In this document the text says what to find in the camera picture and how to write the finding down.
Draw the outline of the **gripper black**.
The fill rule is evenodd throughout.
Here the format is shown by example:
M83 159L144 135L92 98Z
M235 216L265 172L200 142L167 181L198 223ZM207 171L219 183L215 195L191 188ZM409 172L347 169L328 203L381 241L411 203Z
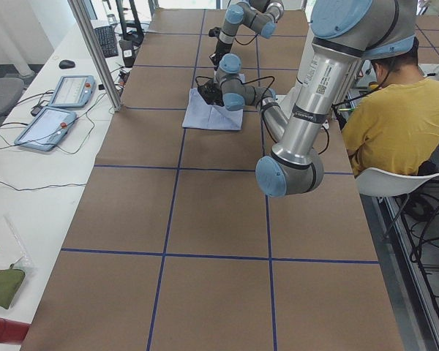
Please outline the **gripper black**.
M222 92L216 88L206 88L204 90L204 100L208 105L224 105Z
M213 65L218 65L222 57L227 53L227 47L224 45L216 46L214 53L209 58Z

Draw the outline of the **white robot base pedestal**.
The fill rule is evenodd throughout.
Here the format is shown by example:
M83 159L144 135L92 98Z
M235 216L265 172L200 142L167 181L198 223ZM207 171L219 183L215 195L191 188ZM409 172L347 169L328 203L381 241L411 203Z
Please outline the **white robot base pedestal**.
M292 88L290 88L290 91L283 95L282 97L279 96L279 105L282 108L283 112L286 114L287 118L292 116L292 109L295 105L295 102L298 98L299 92L302 87L302 83L304 83L305 78L307 76L308 70L311 67L311 61L314 56L314 49L312 47L312 41L314 39L314 34L312 33L312 30L310 28L310 22L311 17L314 12L314 7L316 3L323 3L323 1L300 1L301 2L301 9L305 12L306 19L309 24L309 30L307 33L307 38L304 44L303 53L299 62L299 68L296 73L296 82ZM346 98L348 89L353 85L355 80L355 72L358 68L361 67L360 61L354 61L350 66L348 66L347 71L345 72L345 75L343 78L339 79L338 81L338 89L336 90L336 95L334 96L334 104L337 104L341 102L344 98ZM330 111L326 115L326 120L323 122L323 126L321 127L321 130L324 130L325 132L328 131L330 125L330 121L336 121L337 120L337 113L332 112L333 110L330 109Z

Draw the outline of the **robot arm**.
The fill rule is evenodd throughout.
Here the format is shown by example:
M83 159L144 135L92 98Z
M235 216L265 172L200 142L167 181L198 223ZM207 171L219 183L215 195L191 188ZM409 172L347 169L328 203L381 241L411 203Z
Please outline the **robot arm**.
M282 1L238 1L230 4L222 26L209 30L209 36L217 38L215 51L209 56L214 68L217 69L223 56L230 52L240 26L246 26L257 35L268 39L274 33L284 11Z
M211 61L215 75L198 87L203 100L229 111L256 107L275 139L255 168L265 195L310 192L323 179L323 163L313 144L352 64L408 52L416 22L414 1L317 1L310 19L313 57L290 113L284 113L270 88L254 87L239 77L241 59L230 49L240 26L268 38L283 16L281 1L240 1L230 5L223 25L214 30Z

